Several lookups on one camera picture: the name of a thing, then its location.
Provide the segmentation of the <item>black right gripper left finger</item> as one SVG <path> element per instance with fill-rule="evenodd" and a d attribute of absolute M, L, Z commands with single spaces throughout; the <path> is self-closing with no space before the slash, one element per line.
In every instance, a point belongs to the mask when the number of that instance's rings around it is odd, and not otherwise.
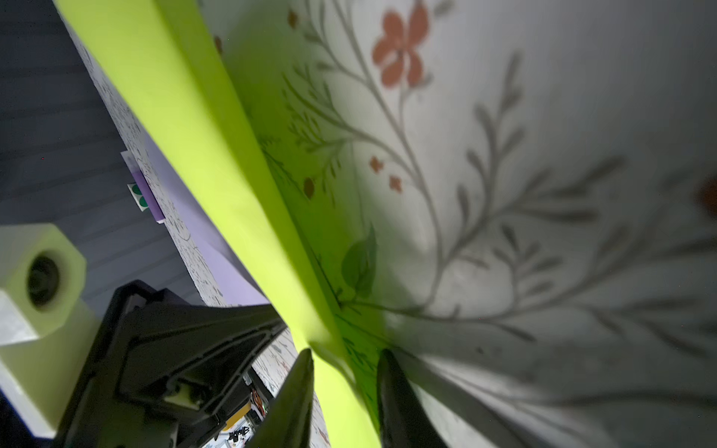
<path fill-rule="evenodd" d="M 246 447 L 305 448 L 310 445 L 315 366 L 312 350 L 296 358 L 278 395 Z"/>

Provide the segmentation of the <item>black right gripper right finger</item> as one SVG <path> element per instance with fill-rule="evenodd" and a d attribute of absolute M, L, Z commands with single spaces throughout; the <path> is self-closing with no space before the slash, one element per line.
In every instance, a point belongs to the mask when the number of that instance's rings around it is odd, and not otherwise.
<path fill-rule="evenodd" d="M 446 448 L 398 360 L 388 349 L 381 351 L 376 384 L 379 434 L 383 447 Z"/>

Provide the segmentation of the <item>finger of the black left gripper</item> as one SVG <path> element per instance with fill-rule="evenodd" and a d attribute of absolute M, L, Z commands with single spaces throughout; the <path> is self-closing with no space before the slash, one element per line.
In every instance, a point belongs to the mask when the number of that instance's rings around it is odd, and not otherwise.
<path fill-rule="evenodd" d="M 248 400 L 245 374 L 286 328 L 270 304 L 198 306 L 139 280 L 119 287 L 53 446 L 204 446 Z"/>

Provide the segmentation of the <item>lavender paper sheet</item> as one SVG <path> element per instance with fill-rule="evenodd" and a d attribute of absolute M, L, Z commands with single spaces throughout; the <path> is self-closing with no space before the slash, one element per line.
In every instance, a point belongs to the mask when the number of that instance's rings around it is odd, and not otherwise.
<path fill-rule="evenodd" d="M 244 264 L 233 253 L 148 134 L 145 134 L 145 143 L 150 164 L 179 213 L 179 220 L 188 229 L 190 237 L 198 247 L 224 302 L 232 306 L 270 304 Z"/>

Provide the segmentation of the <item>lime green paper sheet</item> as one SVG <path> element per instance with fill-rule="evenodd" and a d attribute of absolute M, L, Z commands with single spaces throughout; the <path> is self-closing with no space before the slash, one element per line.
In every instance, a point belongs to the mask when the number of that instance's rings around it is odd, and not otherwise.
<path fill-rule="evenodd" d="M 325 291 L 193 1 L 61 1 L 59 11 L 284 321 L 315 356 L 335 447 L 379 437 Z"/>

